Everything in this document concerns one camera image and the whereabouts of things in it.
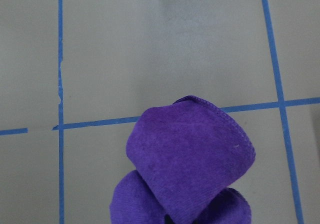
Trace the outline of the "purple cloth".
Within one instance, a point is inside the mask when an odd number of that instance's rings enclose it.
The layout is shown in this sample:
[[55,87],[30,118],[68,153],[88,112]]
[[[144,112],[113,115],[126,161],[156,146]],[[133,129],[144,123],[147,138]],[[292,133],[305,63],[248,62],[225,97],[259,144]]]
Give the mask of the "purple cloth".
[[126,144],[135,166],[116,186],[113,224],[249,224],[248,202],[231,184],[255,161],[244,130],[196,96],[147,109]]

